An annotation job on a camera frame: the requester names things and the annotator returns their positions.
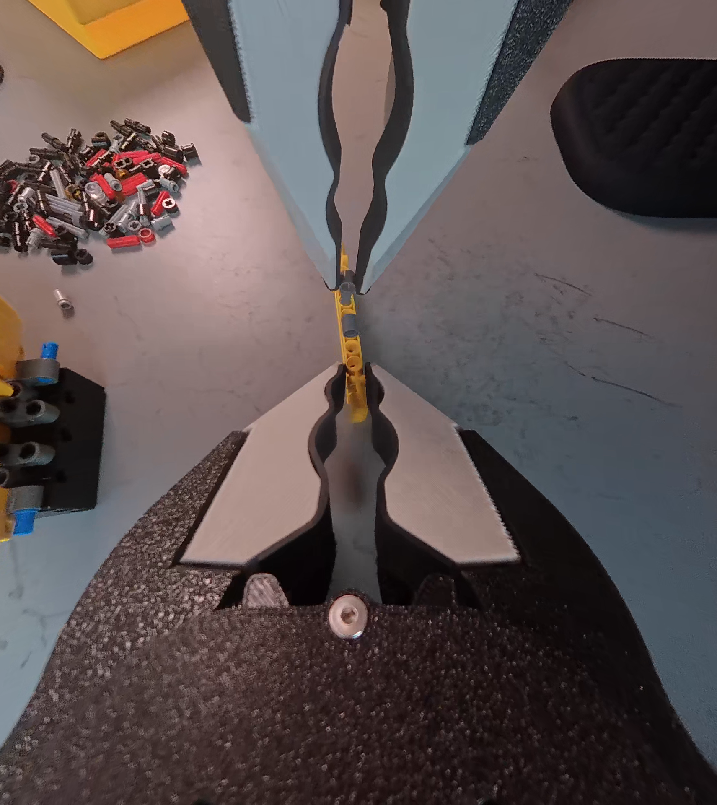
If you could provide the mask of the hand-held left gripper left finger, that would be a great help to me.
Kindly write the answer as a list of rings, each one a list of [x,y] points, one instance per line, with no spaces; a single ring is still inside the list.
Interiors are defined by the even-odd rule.
[[[178,555],[181,564],[244,569],[322,521],[344,377],[343,364],[327,368],[246,428]]]

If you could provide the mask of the long yellow lego beam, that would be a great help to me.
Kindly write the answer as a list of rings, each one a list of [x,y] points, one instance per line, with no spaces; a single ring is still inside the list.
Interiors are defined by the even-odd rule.
[[[342,274],[350,270],[349,258],[344,246],[341,247],[340,274],[336,289],[333,291],[336,309],[336,322],[339,333],[342,363],[345,367],[345,402],[350,408],[350,420],[352,423],[362,423],[369,414],[366,395],[365,364],[362,355],[362,344],[360,336],[357,339],[346,340],[342,336],[341,316],[343,312],[351,312],[357,315],[356,294],[349,302],[349,305],[342,305],[337,287],[341,282]]]

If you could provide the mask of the yellow lego robot model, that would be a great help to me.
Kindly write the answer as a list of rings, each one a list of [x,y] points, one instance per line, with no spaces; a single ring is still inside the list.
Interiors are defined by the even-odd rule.
[[[21,333],[0,297],[0,545],[98,501],[106,392],[62,364],[53,341],[26,357]]]

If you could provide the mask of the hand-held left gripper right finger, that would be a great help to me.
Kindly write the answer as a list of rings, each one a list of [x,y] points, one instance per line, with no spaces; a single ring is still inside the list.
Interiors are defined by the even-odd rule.
[[[394,437],[383,481],[393,525],[460,566],[519,561],[458,425],[385,369],[373,368],[373,379]]]

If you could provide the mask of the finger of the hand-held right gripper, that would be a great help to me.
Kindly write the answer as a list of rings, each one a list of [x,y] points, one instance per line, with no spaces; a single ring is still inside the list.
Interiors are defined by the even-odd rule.
[[[381,2],[393,97],[373,153],[373,195],[357,249],[366,294],[469,151],[467,139],[514,1]]]
[[[351,1],[230,2],[250,111],[246,127],[330,290],[339,283],[342,250],[333,74],[352,10]]]

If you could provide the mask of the yellow bin with small parts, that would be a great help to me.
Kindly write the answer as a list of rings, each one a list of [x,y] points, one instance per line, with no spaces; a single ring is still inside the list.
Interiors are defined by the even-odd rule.
[[[31,1],[99,59],[106,59],[189,21],[181,1]]]

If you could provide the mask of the pile of lego pins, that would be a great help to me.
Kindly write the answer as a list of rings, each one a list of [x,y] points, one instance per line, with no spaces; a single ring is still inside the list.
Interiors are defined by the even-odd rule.
[[[43,133],[26,159],[0,162],[0,252],[89,267],[91,242],[132,252],[173,229],[189,166],[201,162],[196,145],[130,117],[110,127]]]

